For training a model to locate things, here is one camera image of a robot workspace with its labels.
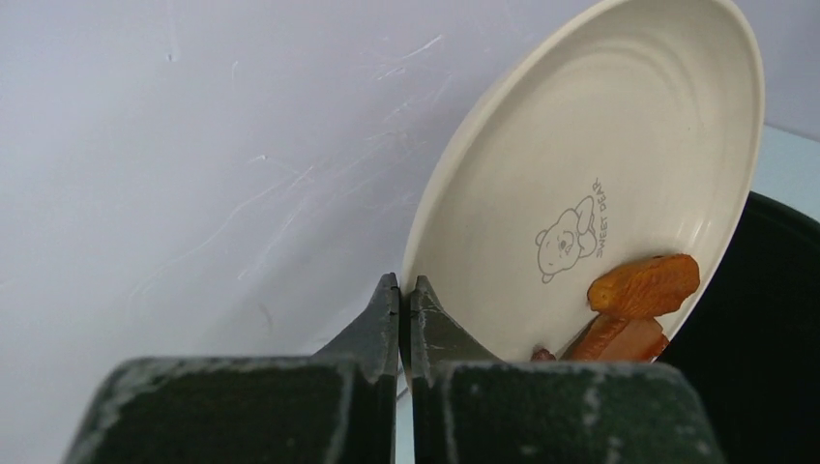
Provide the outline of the cream plate with bear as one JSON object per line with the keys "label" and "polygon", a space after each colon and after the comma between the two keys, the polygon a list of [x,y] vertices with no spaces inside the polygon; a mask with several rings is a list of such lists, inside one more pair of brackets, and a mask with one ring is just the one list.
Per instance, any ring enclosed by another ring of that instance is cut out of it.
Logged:
{"label": "cream plate with bear", "polygon": [[493,84],[425,188],[400,287],[420,276],[495,357],[563,355],[590,284],[685,253],[712,279],[746,204],[762,59],[731,1],[602,1]]}

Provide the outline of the purple octopus tentacle piece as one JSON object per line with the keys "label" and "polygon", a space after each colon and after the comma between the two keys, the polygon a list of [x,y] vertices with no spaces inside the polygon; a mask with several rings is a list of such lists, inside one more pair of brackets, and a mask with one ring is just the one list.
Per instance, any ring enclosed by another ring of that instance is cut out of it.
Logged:
{"label": "purple octopus tentacle piece", "polygon": [[530,358],[530,361],[533,363],[552,362],[555,360],[556,357],[543,347],[536,347]]}

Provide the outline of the black plastic trash bin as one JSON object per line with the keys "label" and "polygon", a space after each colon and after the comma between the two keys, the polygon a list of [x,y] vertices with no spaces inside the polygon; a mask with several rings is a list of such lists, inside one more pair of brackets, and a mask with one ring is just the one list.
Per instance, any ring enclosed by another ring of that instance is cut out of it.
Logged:
{"label": "black plastic trash bin", "polygon": [[819,225],[758,193],[662,354],[700,395],[731,463],[819,459]]}

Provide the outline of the brown sausage piece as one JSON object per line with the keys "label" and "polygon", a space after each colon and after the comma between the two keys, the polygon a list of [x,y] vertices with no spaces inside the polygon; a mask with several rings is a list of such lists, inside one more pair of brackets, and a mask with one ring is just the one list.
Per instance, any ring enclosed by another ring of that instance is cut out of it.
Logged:
{"label": "brown sausage piece", "polygon": [[660,323],[654,319],[620,319],[596,316],[581,332],[562,361],[650,362],[669,344]]}

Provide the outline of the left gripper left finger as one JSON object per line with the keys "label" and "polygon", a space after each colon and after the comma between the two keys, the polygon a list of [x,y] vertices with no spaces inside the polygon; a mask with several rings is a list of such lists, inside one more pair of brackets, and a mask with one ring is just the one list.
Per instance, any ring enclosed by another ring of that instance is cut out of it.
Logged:
{"label": "left gripper left finger", "polygon": [[69,463],[391,463],[400,293],[306,357],[153,357],[118,365]]}

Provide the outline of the orange fried food piece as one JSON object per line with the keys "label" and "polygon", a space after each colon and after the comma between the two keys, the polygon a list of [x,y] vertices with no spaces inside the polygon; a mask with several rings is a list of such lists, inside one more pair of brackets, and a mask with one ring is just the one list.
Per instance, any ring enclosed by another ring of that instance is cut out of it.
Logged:
{"label": "orange fried food piece", "polygon": [[700,286],[696,260],[683,253],[620,265],[587,291],[595,312],[620,319],[649,319],[675,312]]}

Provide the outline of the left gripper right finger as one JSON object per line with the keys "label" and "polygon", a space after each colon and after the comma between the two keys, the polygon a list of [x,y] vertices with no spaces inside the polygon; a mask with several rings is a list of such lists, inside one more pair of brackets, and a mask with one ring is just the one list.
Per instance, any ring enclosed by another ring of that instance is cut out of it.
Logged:
{"label": "left gripper right finger", "polygon": [[408,291],[408,361],[419,463],[724,461],[676,368],[495,360],[425,276]]}

